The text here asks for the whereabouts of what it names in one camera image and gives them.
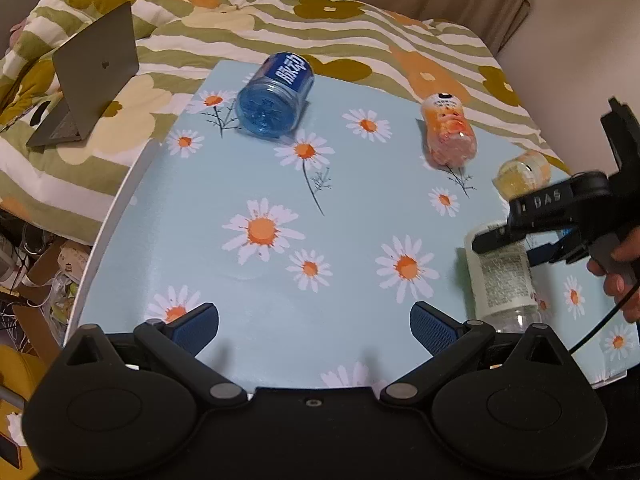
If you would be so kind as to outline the person's right hand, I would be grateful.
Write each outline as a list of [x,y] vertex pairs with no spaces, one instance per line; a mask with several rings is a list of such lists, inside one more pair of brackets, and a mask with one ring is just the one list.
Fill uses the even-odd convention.
[[[622,263],[633,262],[639,258],[640,252],[640,231],[634,228],[628,236],[611,252],[611,257]],[[623,300],[631,291],[631,282],[626,280],[623,275],[608,272],[600,266],[597,260],[590,259],[587,263],[587,269],[595,276],[603,276],[604,292],[615,299],[616,302]],[[639,321],[639,292],[635,292],[626,304],[622,307],[623,315],[628,323]]]

